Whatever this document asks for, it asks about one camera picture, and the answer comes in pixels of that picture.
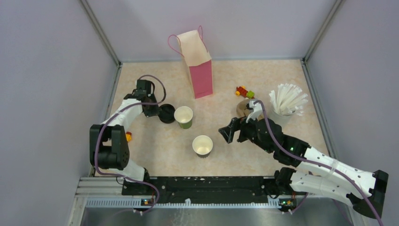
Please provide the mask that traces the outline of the green paper cup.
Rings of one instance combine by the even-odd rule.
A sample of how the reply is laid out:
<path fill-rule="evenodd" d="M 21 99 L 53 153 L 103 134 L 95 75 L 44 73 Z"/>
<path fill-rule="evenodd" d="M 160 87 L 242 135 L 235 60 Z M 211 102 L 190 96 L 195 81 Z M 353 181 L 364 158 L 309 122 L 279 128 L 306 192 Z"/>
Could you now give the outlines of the green paper cup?
<path fill-rule="evenodd" d="M 181 106 L 174 112 L 174 119 L 182 129 L 189 129 L 192 126 L 193 111 L 187 106 Z"/>

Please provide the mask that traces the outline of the black cup lid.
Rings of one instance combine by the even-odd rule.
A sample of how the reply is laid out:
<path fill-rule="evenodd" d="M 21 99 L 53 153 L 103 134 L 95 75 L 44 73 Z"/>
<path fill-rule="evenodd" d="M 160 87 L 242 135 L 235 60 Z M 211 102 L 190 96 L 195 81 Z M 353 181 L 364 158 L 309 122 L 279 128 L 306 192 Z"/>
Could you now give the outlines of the black cup lid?
<path fill-rule="evenodd" d="M 160 106 L 159 119 L 165 124 L 171 124 L 175 121 L 175 108 L 171 104 L 163 104 Z"/>

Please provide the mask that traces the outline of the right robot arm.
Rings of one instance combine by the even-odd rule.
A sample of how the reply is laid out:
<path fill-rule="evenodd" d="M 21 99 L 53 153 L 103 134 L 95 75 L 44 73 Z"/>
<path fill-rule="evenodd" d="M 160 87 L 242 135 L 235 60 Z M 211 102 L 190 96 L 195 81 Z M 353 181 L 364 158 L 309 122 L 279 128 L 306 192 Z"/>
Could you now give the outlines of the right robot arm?
<path fill-rule="evenodd" d="M 310 146 L 285 135 L 270 119 L 232 118 L 218 132 L 227 143 L 239 132 L 238 142 L 250 141 L 284 164 L 275 171 L 275 187 L 280 194 L 311 193 L 340 201 L 359 214 L 381 218 L 389 175 L 368 172 L 346 165 Z"/>

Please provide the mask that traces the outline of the black paper cup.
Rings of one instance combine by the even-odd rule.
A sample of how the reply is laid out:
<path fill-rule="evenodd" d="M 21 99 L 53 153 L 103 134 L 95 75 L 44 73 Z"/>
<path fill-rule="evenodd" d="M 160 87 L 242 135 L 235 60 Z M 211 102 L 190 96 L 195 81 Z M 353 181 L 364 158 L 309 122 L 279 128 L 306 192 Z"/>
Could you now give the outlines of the black paper cup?
<path fill-rule="evenodd" d="M 192 149 L 200 158 L 207 158 L 213 150 L 213 141 L 206 135 L 200 135 L 194 138 Z"/>

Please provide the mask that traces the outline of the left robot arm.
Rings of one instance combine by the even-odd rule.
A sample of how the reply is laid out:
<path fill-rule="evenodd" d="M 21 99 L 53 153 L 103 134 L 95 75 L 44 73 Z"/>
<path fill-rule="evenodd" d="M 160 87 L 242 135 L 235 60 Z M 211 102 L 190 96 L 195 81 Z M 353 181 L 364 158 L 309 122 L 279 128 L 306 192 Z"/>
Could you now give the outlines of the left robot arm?
<path fill-rule="evenodd" d="M 150 191 L 151 182 L 145 178 L 146 169 L 130 159 L 128 129 L 134 119 L 144 114 L 157 116 L 160 112 L 152 81 L 139 79 L 132 93 L 125 95 L 119 108 L 109 119 L 94 124 L 89 130 L 90 163 L 96 170 L 112 170 L 112 175 L 133 182 L 139 194 Z"/>

